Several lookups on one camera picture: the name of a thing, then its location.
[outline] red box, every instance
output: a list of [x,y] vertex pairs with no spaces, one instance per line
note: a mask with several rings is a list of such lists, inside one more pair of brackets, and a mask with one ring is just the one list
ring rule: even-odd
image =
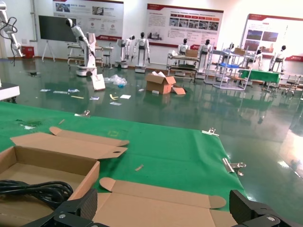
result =
[[35,56],[33,46],[22,46],[21,52],[24,54],[24,58],[33,58]]

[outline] black screen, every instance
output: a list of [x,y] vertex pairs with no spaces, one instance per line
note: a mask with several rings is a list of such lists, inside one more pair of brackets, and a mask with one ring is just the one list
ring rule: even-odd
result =
[[41,39],[76,42],[76,38],[65,23],[64,17],[39,16]]

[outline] white paper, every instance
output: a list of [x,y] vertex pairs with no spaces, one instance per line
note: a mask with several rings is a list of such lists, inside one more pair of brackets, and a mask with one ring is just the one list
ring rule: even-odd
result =
[[79,90],[78,89],[68,89],[68,92],[75,93],[75,92],[79,92]]
[[122,105],[121,103],[111,102],[111,105]]
[[99,100],[100,97],[90,97],[90,100]]
[[125,98],[125,99],[129,99],[131,96],[129,95],[122,95],[120,98]]

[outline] plastic bag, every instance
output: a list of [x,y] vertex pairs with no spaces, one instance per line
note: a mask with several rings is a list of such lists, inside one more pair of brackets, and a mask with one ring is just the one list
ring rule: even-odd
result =
[[124,87],[127,84],[127,81],[125,78],[121,78],[118,75],[113,75],[112,77],[104,78],[105,83],[114,83],[114,85],[118,85],[119,87]]

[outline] display board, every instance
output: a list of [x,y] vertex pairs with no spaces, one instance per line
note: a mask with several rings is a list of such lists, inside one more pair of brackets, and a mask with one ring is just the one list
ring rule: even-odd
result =
[[206,39],[216,47],[223,11],[147,4],[146,35],[151,45],[177,47],[187,38],[191,49]]
[[41,39],[76,42],[76,38],[71,29],[66,26],[65,20],[66,19],[62,17],[39,15]]
[[249,47],[250,52],[261,49],[263,55],[270,57],[285,45],[287,61],[303,62],[302,27],[302,18],[249,14],[242,47]]
[[53,0],[56,17],[74,18],[84,33],[95,33],[97,40],[122,38],[124,4],[110,0]]

